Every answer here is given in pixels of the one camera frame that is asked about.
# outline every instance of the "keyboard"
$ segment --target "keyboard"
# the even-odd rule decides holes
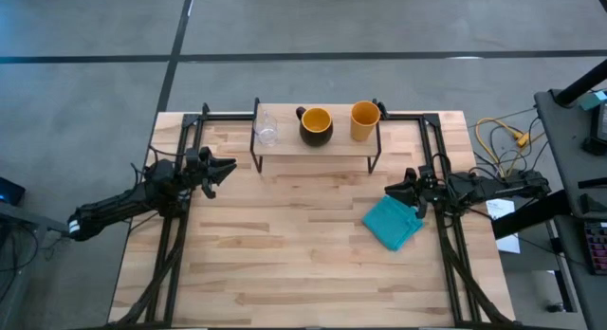
[[[607,275],[607,222],[584,222],[592,274]]]

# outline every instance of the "black mug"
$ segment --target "black mug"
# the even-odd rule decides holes
[[[295,110],[300,120],[300,136],[310,146],[323,146],[333,136],[333,120],[324,108],[314,107],[306,110],[298,107]]]

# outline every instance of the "white paper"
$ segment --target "white paper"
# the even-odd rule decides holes
[[[514,212],[514,202],[496,198],[487,201],[487,211],[493,220],[497,220],[502,216],[508,215]],[[510,253],[521,253],[521,247],[519,245],[519,239],[514,235],[508,235],[505,238],[497,240],[497,248],[502,251]]]

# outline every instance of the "mug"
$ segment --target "mug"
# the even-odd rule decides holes
[[[333,136],[333,120],[324,108],[314,107],[306,110],[298,107],[295,110],[300,120],[300,136],[310,146],[323,146]]]
[[[359,101],[352,106],[350,136],[353,140],[367,140],[379,122],[379,108],[370,101]]]

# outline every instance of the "mug handle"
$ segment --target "mug handle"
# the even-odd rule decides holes
[[[297,119],[301,120],[302,116],[305,113],[305,108],[303,107],[297,107],[297,109],[295,110],[295,114],[297,115]]]

